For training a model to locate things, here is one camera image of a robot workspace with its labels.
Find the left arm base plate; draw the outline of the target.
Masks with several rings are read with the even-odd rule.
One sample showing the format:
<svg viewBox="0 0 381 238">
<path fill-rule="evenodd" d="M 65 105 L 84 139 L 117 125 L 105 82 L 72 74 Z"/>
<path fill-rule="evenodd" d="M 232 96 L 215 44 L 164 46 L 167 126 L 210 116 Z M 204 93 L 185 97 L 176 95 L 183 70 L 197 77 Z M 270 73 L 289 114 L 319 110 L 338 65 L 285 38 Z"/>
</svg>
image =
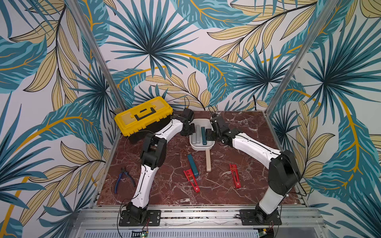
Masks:
<svg viewBox="0 0 381 238">
<path fill-rule="evenodd" d="M 160 221 L 161 210 L 145 210 L 143 212 L 133 213 L 127 209 L 120 213 L 118 225 L 120 227 L 140 227 L 143 225 L 158 227 Z"/>
</svg>

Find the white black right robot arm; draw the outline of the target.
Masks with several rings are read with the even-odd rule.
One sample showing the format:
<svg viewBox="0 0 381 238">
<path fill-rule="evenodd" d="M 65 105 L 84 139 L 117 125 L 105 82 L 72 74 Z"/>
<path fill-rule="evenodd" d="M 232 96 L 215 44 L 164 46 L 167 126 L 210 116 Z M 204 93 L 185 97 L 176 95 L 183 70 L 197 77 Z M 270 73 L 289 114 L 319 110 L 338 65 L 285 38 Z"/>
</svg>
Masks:
<svg viewBox="0 0 381 238">
<path fill-rule="evenodd" d="M 256 206 L 256 215 L 265 220 L 277 211 L 291 189 L 300 182 L 302 173 L 293 152 L 271 148 L 237 129 L 212 124 L 207 140 L 214 140 L 242 151 L 268 169 L 268 189 Z"/>
</svg>

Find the red clip tool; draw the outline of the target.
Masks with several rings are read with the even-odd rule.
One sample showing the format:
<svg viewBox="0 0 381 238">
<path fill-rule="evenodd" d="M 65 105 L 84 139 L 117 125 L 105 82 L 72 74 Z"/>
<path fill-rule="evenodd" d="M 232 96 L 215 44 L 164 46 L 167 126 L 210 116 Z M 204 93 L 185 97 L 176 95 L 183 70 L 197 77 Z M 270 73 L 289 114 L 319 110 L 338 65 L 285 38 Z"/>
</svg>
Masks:
<svg viewBox="0 0 381 238">
<path fill-rule="evenodd" d="M 231 175 L 233 178 L 233 182 L 235 185 L 235 188 L 241 188 L 241 182 L 239 178 L 238 168 L 236 164 L 229 164 Z"/>
<path fill-rule="evenodd" d="M 193 190 L 196 192 L 196 193 L 199 193 L 200 192 L 200 188 L 197 184 L 197 181 L 195 179 L 195 176 L 193 174 L 193 171 L 192 169 L 189 169 L 189 170 L 185 170 L 184 171 L 184 175 L 186 177 L 186 179 L 188 180 L 188 182 L 191 184 Z"/>
</svg>

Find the white plastic storage box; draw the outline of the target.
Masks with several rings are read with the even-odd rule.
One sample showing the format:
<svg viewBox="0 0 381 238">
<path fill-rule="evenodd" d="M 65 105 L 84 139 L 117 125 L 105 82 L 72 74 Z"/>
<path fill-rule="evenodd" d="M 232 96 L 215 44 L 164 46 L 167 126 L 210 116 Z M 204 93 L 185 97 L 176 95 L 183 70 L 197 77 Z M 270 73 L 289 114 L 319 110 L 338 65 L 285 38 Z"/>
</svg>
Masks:
<svg viewBox="0 0 381 238">
<path fill-rule="evenodd" d="M 195 151 L 210 150 L 215 142 L 206 140 L 206 130 L 212 129 L 209 119 L 194 119 L 192 123 L 195 126 L 195 133 L 190 135 L 192 149 Z"/>
</svg>

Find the teal block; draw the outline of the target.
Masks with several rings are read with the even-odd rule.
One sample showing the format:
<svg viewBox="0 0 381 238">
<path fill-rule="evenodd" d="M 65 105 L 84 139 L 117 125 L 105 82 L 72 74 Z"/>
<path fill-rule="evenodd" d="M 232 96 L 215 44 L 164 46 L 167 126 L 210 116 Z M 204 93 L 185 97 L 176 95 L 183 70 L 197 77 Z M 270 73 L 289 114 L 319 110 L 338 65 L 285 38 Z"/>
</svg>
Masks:
<svg viewBox="0 0 381 238">
<path fill-rule="evenodd" d="M 202 144 L 207 145 L 206 128 L 205 127 L 201 127 L 201 138 L 202 138 Z"/>
<path fill-rule="evenodd" d="M 191 167 L 191 170 L 192 170 L 194 176 L 195 176 L 196 178 L 198 178 L 198 177 L 199 177 L 199 171 L 198 171 L 198 169 L 197 169 L 197 166 L 196 166 L 196 164 L 195 164 L 195 161 L 194 161 L 193 156 L 192 156 L 191 154 L 189 154 L 189 155 L 187 156 L 187 158 L 188 158 L 188 161 L 189 161 L 189 164 L 190 164 L 190 167 Z"/>
</svg>

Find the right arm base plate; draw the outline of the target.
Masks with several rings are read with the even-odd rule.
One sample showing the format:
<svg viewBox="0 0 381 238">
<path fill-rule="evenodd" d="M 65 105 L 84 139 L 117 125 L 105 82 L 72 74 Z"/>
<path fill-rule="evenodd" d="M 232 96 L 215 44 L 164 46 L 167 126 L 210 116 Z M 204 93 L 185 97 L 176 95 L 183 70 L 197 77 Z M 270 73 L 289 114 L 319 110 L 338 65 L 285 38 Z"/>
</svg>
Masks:
<svg viewBox="0 0 381 238">
<path fill-rule="evenodd" d="M 239 210 L 239 217 L 243 226 L 277 226 L 282 224 L 278 210 L 266 214 L 261 210 L 241 209 Z"/>
</svg>

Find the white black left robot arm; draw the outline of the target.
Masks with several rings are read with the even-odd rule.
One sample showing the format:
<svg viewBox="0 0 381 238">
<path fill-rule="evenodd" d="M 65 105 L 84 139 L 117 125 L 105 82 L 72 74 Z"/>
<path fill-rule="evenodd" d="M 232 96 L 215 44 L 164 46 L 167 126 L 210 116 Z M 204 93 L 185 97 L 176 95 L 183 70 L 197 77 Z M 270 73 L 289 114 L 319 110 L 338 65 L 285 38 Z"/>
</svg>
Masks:
<svg viewBox="0 0 381 238">
<path fill-rule="evenodd" d="M 189 136 L 194 133 L 195 127 L 192 121 L 193 119 L 177 117 L 162 130 L 146 135 L 140 154 L 140 178 L 136 192 L 131 199 L 134 207 L 145 209 L 148 206 L 154 177 L 166 158 L 167 143 L 177 134 Z"/>
</svg>

